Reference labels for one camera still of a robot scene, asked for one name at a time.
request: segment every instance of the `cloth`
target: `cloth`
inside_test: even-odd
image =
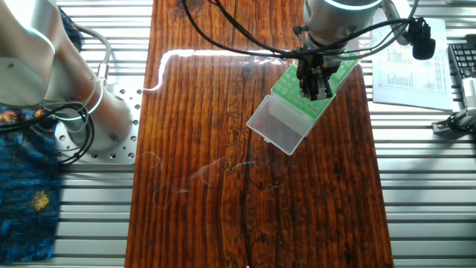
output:
[[[61,10],[69,39],[81,34]],[[39,117],[44,110],[0,107],[0,125]],[[60,214],[60,172],[54,149],[56,118],[0,135],[0,265],[51,258]]]

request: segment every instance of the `clear plastic box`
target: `clear plastic box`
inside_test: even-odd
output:
[[[292,155],[330,105],[358,60],[348,60],[329,79],[332,98],[311,101],[300,96],[296,66],[290,66],[248,120],[249,128]]]

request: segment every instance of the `wooden table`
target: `wooden table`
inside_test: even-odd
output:
[[[145,86],[160,86],[142,103],[126,267],[393,267],[361,69],[287,156],[246,122],[290,61],[217,56],[180,1],[154,1]],[[302,3],[224,5],[299,46]],[[216,41],[256,48],[209,2],[190,9]]]

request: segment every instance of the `bolt hole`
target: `bolt hole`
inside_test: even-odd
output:
[[[120,139],[118,137],[118,135],[116,133],[109,133],[109,138],[113,141],[113,142],[120,142]]]

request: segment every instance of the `plastic lid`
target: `plastic lid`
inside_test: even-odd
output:
[[[266,95],[251,116],[249,128],[266,142],[271,142],[284,153],[292,155],[315,124],[315,119],[282,98]]]

